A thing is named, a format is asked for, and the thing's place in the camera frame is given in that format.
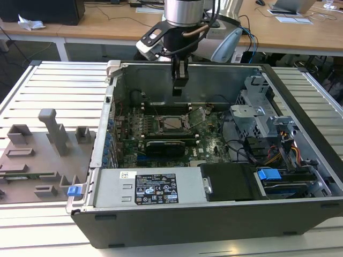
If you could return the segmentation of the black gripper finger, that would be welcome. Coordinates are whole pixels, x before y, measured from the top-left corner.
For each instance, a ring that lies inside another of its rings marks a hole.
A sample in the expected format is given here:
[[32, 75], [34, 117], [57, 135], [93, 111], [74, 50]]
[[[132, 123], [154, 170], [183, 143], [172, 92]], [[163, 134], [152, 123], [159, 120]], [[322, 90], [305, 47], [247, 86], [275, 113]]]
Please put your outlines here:
[[180, 61], [180, 87], [185, 87], [189, 80], [188, 59]]
[[173, 83], [173, 96], [180, 96], [181, 94], [181, 77], [180, 77], [180, 59], [174, 55], [171, 64], [171, 77]]

